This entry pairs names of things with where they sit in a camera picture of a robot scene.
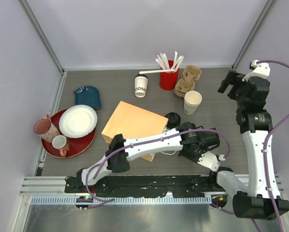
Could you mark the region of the brown paper bag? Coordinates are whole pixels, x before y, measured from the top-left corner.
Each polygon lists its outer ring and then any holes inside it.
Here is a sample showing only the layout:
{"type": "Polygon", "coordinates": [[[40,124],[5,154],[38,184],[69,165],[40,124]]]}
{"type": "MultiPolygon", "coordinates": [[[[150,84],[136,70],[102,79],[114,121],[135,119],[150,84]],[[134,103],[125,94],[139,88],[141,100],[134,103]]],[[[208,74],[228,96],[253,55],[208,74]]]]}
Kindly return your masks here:
{"type": "Polygon", "coordinates": [[[167,123],[168,119],[164,116],[121,101],[101,135],[108,144],[117,134],[132,139],[148,137],[163,133],[167,123]]]}

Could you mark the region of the white straw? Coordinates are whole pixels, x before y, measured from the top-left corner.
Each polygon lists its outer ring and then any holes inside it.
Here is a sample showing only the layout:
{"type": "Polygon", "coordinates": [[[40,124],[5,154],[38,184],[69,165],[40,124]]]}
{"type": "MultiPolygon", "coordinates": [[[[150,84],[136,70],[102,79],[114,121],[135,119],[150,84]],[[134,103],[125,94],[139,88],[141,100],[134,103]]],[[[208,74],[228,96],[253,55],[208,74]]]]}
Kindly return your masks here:
{"type": "Polygon", "coordinates": [[[159,69],[159,70],[149,70],[149,71],[139,71],[139,74],[150,74],[150,73],[173,73],[176,72],[175,69],[159,69]]]}

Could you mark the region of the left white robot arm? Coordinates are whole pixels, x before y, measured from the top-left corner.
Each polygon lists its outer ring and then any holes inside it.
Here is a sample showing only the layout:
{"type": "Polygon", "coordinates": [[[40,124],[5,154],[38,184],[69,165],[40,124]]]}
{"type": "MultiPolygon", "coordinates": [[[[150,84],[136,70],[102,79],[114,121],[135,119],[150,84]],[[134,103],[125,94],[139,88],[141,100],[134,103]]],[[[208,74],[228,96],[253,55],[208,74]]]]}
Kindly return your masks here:
{"type": "Polygon", "coordinates": [[[122,134],[118,134],[98,163],[77,172],[75,189],[83,193],[89,192],[98,180],[110,173],[129,171],[131,161],[166,151],[178,151],[180,156],[216,172],[220,162],[225,159],[224,155],[211,152],[219,145],[219,136],[214,128],[205,130],[190,122],[149,137],[125,139],[122,134]]]}

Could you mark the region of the brown cardboard cup carrier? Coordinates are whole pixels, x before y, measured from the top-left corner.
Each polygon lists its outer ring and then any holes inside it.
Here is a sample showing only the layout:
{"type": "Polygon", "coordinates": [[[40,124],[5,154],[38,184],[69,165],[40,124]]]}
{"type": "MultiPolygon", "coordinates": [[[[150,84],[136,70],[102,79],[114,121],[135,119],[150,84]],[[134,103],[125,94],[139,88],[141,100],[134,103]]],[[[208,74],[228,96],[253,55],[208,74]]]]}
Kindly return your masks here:
{"type": "Polygon", "coordinates": [[[174,88],[174,94],[183,98],[188,91],[192,91],[198,82],[202,70],[196,66],[188,65],[182,72],[181,79],[174,88]]]}

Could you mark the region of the stack of black cup lids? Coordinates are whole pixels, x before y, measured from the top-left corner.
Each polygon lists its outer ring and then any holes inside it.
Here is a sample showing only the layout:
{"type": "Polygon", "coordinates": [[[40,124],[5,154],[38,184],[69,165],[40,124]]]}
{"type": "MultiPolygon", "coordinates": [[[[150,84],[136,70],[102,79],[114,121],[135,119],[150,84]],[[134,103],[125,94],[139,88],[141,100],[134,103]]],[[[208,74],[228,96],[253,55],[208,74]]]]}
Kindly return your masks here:
{"type": "Polygon", "coordinates": [[[168,119],[166,127],[168,129],[173,129],[178,127],[181,124],[181,117],[178,113],[170,112],[165,115],[165,118],[168,119]]]}

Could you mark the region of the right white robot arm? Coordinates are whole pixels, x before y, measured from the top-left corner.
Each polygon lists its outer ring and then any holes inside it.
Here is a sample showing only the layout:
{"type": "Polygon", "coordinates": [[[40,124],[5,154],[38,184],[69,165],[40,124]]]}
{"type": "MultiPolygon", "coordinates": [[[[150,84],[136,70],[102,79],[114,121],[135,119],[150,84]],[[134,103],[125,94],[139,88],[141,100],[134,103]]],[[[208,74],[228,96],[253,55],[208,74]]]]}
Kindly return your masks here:
{"type": "Polygon", "coordinates": [[[208,185],[214,191],[223,188],[232,197],[236,217],[274,220],[289,211],[289,202],[281,198],[273,168],[273,122],[264,108],[270,82],[258,74],[244,80],[243,74],[230,70],[218,92],[224,93],[229,85],[228,97],[238,106],[236,121],[247,152],[249,182],[245,186],[230,168],[220,167],[210,173],[208,185]]]}

